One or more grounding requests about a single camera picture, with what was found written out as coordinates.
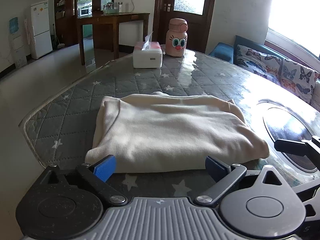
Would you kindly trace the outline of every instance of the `white refrigerator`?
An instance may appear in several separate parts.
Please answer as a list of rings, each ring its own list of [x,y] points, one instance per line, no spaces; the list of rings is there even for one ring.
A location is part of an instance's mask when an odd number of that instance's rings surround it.
[[[31,4],[30,11],[31,56],[38,59],[52,51],[48,1]]]

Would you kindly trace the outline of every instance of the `door frame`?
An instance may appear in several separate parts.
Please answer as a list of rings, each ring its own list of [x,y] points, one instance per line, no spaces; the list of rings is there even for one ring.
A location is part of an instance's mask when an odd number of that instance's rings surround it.
[[[214,7],[215,0],[209,0],[209,8],[208,8],[208,16],[205,23],[204,28],[204,38],[202,39],[202,43],[200,45],[200,52],[205,52],[207,41],[209,37],[209,31],[211,27],[211,20],[213,15],[213,7]],[[154,15],[153,15],[153,33],[152,33],[152,41],[157,41],[158,39],[158,29],[159,29],[159,20],[160,20],[160,11],[163,9],[163,0],[155,0],[155,8],[154,8]]]

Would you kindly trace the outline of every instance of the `microwave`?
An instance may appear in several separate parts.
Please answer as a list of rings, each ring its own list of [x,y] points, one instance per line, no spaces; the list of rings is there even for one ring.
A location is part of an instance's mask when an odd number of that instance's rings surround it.
[[[86,15],[92,15],[92,7],[89,8],[81,8],[78,10],[78,16],[86,16]]]

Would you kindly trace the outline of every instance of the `pink water bottle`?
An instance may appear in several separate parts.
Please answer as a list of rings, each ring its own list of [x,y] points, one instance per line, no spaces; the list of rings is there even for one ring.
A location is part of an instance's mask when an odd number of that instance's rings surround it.
[[[165,53],[173,57],[182,57],[186,51],[188,24],[184,19],[173,18],[169,22],[166,36]]]

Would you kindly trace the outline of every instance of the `tiled floor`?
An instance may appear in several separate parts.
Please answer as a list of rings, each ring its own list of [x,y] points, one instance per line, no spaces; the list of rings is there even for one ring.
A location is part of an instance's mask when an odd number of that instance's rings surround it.
[[[113,59],[84,40],[86,66],[79,45],[63,48],[10,73],[0,80],[0,232],[1,238],[22,237],[15,208],[43,168],[34,158],[18,125],[23,117],[63,87]]]

